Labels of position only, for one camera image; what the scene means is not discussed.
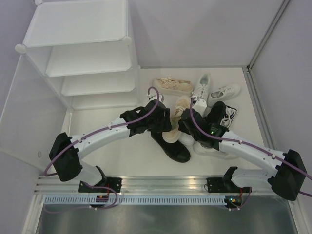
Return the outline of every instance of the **black and white sneaker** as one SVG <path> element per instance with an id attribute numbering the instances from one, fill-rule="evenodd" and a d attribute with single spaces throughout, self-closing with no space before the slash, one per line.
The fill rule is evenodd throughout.
<path id="1" fill-rule="evenodd" d="M 229 128 L 232 124 L 234 117 L 237 115 L 238 110 L 231 106 L 226 106 L 224 118 L 221 120 L 220 125 Z"/>

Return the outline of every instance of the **pile of shoes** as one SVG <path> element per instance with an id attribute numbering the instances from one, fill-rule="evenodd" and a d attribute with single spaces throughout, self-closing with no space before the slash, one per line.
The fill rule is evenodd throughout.
<path id="1" fill-rule="evenodd" d="M 238 84 L 229 84 L 219 89 L 212 90 L 212 79 L 210 74 L 203 74 L 195 88 L 190 81 L 172 79 L 170 76 L 156 78 L 153 81 L 161 94 L 181 96 L 175 103 L 175 107 L 170 116 L 172 130 L 163 133 L 151 133 L 152 138 L 161 146 L 166 155 L 177 162 L 188 162 L 191 158 L 189 150 L 186 148 L 194 146 L 194 151 L 199 155 L 219 156 L 215 154 L 215 149 L 203 147 L 199 142 L 195 142 L 190 134 L 179 130 L 179 121 L 183 111 L 190 108 L 191 98 L 195 98 L 193 109 L 204 117 L 205 112 L 210 112 L 204 117 L 208 123 L 217 123 L 229 128 L 233 119 L 237 116 L 238 108 L 233 104 L 224 103 L 240 93 Z M 234 159 L 233 155 L 223 155 L 220 158 Z"/>

